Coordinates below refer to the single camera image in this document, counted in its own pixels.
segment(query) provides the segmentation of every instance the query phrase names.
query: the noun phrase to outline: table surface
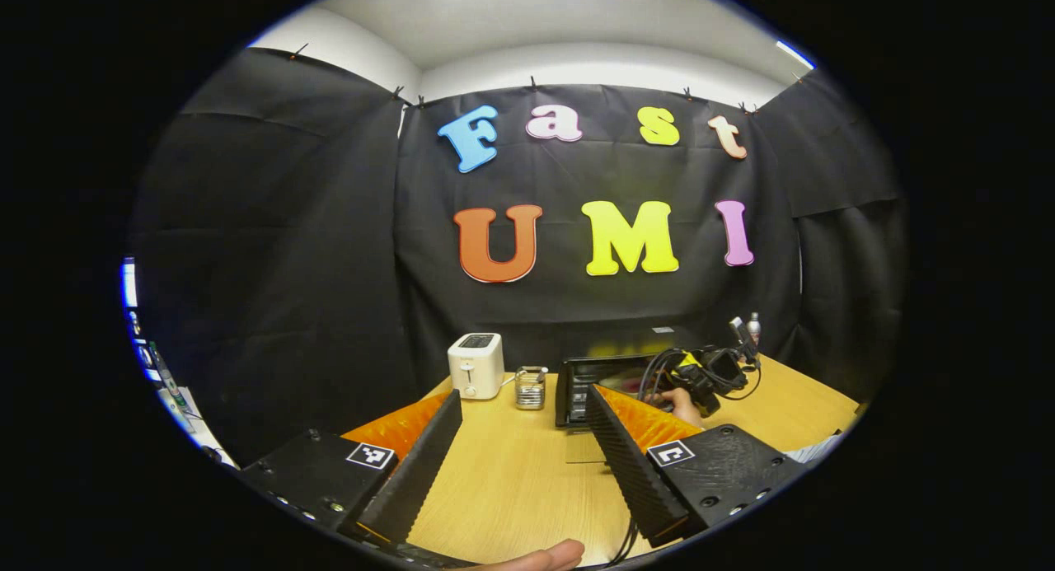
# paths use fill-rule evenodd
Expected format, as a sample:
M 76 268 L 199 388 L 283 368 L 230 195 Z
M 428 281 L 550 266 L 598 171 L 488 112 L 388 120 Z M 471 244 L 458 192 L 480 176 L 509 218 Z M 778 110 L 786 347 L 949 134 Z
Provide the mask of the table surface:
M 757 374 L 748 376 L 747 388 L 732 397 L 754 386 Z M 704 420 L 705 429 L 734 424 L 786 452 L 818 443 L 855 420 L 857 402 L 764 356 L 762 376 L 748 399 L 720 397 L 722 407 Z M 586 545 L 582 566 L 608 563 L 630 512 L 611 471 L 591 457 L 600 448 L 591 435 L 570 436 L 554 425 L 556 374 L 546 376 L 541 411 L 517 410 L 513 385 L 491 400 L 462 400 L 462 425 L 407 541 L 497 563 L 575 538 Z M 450 387 L 448 377 L 425 398 Z M 631 556 L 652 550 L 638 535 Z

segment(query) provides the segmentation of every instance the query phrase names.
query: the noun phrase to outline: foam letter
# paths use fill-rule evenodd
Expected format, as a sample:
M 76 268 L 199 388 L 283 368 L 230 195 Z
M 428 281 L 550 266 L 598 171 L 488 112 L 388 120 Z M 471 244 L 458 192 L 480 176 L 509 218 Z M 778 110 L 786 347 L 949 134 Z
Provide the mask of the foam letter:
M 726 264 L 747 266 L 754 262 L 754 254 L 747 248 L 747 232 L 744 230 L 744 204 L 736 201 L 714 203 L 726 224 Z
M 535 267 L 535 220 L 541 215 L 541 207 L 535 205 L 510 207 L 505 216 L 513 221 L 516 251 L 509 262 L 495 262 L 491 260 L 491 222 L 495 221 L 495 211 L 458 211 L 455 223 L 460 229 L 458 258 L 462 270 L 481 283 L 512 283 L 526 277 Z
M 732 135 L 740 134 L 740 129 L 728 123 L 724 116 L 714 116 L 707 120 L 707 125 L 718 133 L 718 142 L 722 144 L 723 149 L 726 153 L 734 159 L 743 159 L 747 156 L 747 149 L 744 149 L 738 144 Z
M 468 173 L 494 159 L 495 155 L 498 154 L 494 147 L 484 147 L 480 142 L 481 138 L 488 142 L 494 142 L 498 138 L 495 127 L 483 119 L 496 116 L 498 116 L 498 110 L 491 106 L 479 106 L 478 109 L 444 125 L 439 130 L 438 135 L 446 136 L 447 140 L 455 146 L 455 151 L 458 151 L 458 156 L 461 158 L 461 163 L 458 164 L 460 172 Z M 477 120 L 480 120 L 480 123 L 473 128 L 473 122 Z
M 641 136 L 650 145 L 675 145 L 682 138 L 674 127 L 674 115 L 664 108 L 637 110 L 637 121 L 641 122 Z
M 673 272 L 677 270 L 677 259 L 670 247 L 670 229 L 667 203 L 649 201 L 637 209 L 637 218 L 631 227 L 622 213 L 608 201 L 595 201 L 582 205 L 582 213 L 590 217 L 593 226 L 593 260 L 587 265 L 591 277 L 615 274 L 619 265 L 612 260 L 615 248 L 622 266 L 629 272 L 637 268 L 641 250 L 648 248 L 641 270 L 646 272 Z
M 582 138 L 579 114 L 568 106 L 539 106 L 531 115 L 538 117 L 529 120 L 525 128 L 535 138 L 559 138 L 565 142 Z

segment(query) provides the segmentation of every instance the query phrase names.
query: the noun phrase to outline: black fabric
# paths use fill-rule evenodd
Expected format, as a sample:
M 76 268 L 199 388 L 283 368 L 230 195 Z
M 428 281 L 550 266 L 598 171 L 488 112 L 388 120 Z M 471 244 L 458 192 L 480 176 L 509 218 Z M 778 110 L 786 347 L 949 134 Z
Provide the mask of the black fabric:
M 583 136 L 576 142 L 536 139 L 524 125 L 537 106 L 557 103 L 578 112 Z M 498 110 L 491 119 L 498 155 L 468 173 L 438 129 L 481 104 Z M 680 141 L 648 145 L 637 110 L 666 108 Z M 747 148 L 741 161 L 718 144 L 707 121 L 727 117 Z M 740 201 L 754 263 L 725 264 L 726 233 L 718 201 Z M 627 272 L 591 277 L 590 218 L 584 203 L 609 201 L 633 223 L 646 201 L 670 204 L 668 217 L 675 272 Z M 485 284 L 459 263 L 454 215 L 490 208 L 492 259 L 514 252 L 514 205 L 542 208 L 537 222 L 534 269 L 513 283 Z M 601 87 L 543 87 L 480 92 L 408 109 L 397 174 L 396 251 L 419 379 L 447 374 L 445 351 L 469 331 L 503 335 L 506 368 L 559 365 L 561 339 L 570 330 L 602 334 L 610 326 L 684 325 L 701 342 L 729 344 L 727 322 L 760 311 L 762 349 L 775 349 L 798 319 L 799 255 L 795 230 L 781 188 L 776 157 L 752 117 L 738 109 L 659 91 Z
M 164 134 L 132 222 L 139 316 L 235 461 L 419 397 L 391 204 L 401 102 L 247 50 Z
M 908 273 L 907 204 L 889 152 L 822 70 L 756 118 L 779 157 L 802 250 L 799 322 L 776 355 L 870 400 L 893 367 Z

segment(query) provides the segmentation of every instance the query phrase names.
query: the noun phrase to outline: white toaster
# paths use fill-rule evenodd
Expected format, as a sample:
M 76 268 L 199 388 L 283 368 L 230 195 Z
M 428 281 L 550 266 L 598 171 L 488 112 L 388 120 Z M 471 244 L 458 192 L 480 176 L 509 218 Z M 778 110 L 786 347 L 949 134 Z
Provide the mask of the white toaster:
M 501 335 L 464 335 L 447 349 L 447 364 L 450 366 L 450 383 L 462 398 L 494 398 L 505 376 Z

